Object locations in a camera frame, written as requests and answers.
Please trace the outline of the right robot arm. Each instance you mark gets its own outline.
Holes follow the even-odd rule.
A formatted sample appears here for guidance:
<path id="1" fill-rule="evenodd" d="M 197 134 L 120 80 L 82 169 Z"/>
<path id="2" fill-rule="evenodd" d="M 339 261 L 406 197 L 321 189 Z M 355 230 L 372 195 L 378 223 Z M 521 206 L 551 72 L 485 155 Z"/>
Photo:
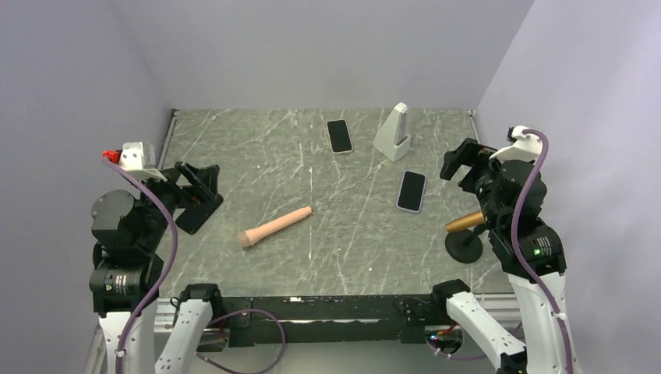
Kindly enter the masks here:
<path id="1" fill-rule="evenodd" d="M 479 202 L 480 224 L 514 290 L 525 339 L 510 334 L 462 280 L 433 286 L 430 314 L 438 323 L 457 323 L 498 373 L 578 373 L 564 304 L 564 246 L 540 217 L 547 193 L 543 159 L 500 161 L 496 153 L 467 138 L 444 154 L 440 178 L 469 168 L 458 185 Z"/>

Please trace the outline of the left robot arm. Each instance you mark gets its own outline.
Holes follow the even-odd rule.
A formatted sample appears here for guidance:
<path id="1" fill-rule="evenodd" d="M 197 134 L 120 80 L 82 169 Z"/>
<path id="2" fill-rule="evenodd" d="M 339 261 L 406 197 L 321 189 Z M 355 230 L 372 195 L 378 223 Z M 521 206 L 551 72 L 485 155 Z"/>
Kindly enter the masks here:
<path id="1" fill-rule="evenodd" d="M 137 182 L 139 196 L 113 190 L 92 208 L 94 269 L 89 286 L 103 331 L 111 373 L 187 373 L 206 327 L 224 316 L 216 284 L 188 285 L 175 299 L 172 330 L 155 351 L 159 288 L 173 262 L 157 247 L 165 233 L 197 232 L 223 203 L 220 168 L 186 162 L 164 169 L 161 178 Z"/>

